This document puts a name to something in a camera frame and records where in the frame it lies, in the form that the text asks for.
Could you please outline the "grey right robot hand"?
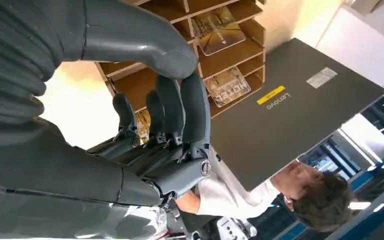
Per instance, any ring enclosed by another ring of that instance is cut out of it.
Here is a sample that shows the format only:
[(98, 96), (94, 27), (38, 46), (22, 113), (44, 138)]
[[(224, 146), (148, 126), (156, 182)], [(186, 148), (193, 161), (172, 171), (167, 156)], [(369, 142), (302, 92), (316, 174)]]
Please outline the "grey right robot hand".
[[(88, 150), (41, 117), (62, 62), (135, 61), (156, 72), (150, 139), (118, 93), (115, 137)], [(211, 172), (198, 57), (165, 18), (118, 0), (0, 0), (0, 239), (145, 240)]]

